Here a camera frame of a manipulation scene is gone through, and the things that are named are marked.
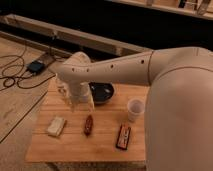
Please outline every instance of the white cup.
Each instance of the white cup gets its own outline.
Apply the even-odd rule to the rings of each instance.
[[[136,119],[144,113],[145,105],[139,99],[131,99],[127,103],[128,119],[135,122]]]

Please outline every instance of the wooden table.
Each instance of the wooden table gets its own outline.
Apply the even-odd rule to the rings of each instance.
[[[127,101],[138,97],[145,101],[148,88],[142,86],[114,85],[115,94],[111,100],[94,111],[78,110],[71,112],[63,96],[52,79],[48,93],[41,106],[37,124],[32,135],[27,162],[131,162],[145,160],[144,117],[135,123],[127,119]],[[83,133],[87,116],[92,114],[94,127],[92,134]],[[67,120],[59,138],[46,134],[46,128],[54,116]],[[115,148],[122,123],[132,128],[128,150]]]

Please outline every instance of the cable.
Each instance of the cable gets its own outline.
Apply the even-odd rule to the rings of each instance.
[[[24,54],[26,53],[26,51],[27,51],[27,45],[26,45],[26,43],[25,43],[25,47],[24,47],[24,50],[23,50],[23,52],[21,53],[21,55],[5,55],[5,56],[1,56],[1,57],[0,57],[0,59],[2,59],[2,58],[16,57],[16,59],[14,59],[14,60],[8,62],[7,64],[5,64],[5,65],[3,65],[3,66],[0,66],[0,69],[3,69],[3,70],[1,71],[1,76],[2,76],[2,77],[0,77],[0,79],[3,80],[3,88],[0,89],[0,91],[6,90],[6,89],[8,89],[8,88],[10,88],[10,87],[12,87],[12,86],[15,85],[15,83],[16,83],[16,78],[18,78],[18,75],[23,71],[24,66],[25,66],[25,61],[24,61],[23,56],[24,56]],[[14,65],[11,65],[11,64],[17,62],[18,60],[21,60],[21,64],[20,64],[20,65],[17,65],[17,64],[16,64],[16,65],[15,65],[15,64],[14,64]],[[20,67],[20,70],[18,70],[16,73],[14,73],[14,74],[12,74],[12,75],[6,74],[6,71],[7,71],[8,69],[13,68],[13,67]]]
[[[51,78],[55,77],[55,73],[54,73],[54,75],[48,77],[47,79],[41,81],[40,83],[38,83],[38,84],[36,84],[36,85],[30,86],[30,87],[24,87],[24,86],[21,86],[20,83],[21,83],[23,80],[29,79],[29,78],[23,77],[25,73],[26,73],[26,72],[24,72],[24,73],[21,75],[21,77],[18,78],[18,81],[16,82],[17,87],[20,88],[20,89],[32,89],[32,88],[36,88],[36,87],[38,87],[38,86],[44,84],[46,81],[50,80]]]
[[[68,57],[62,57],[62,56],[55,56],[53,51],[52,51],[52,44],[54,43],[54,41],[57,39],[57,36],[56,35],[53,35],[52,36],[52,39],[51,39],[51,42],[49,42],[49,50],[48,50],[48,53],[49,55],[51,55],[57,62],[64,62],[65,59],[67,59]]]

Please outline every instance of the dark bowl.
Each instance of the dark bowl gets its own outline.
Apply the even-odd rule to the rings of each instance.
[[[95,104],[107,103],[114,94],[114,88],[110,83],[89,83]]]

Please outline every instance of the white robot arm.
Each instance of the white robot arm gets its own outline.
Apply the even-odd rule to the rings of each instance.
[[[150,85],[145,110],[148,171],[213,170],[213,55],[197,47],[90,63],[77,53],[58,70],[71,93],[82,82]]]

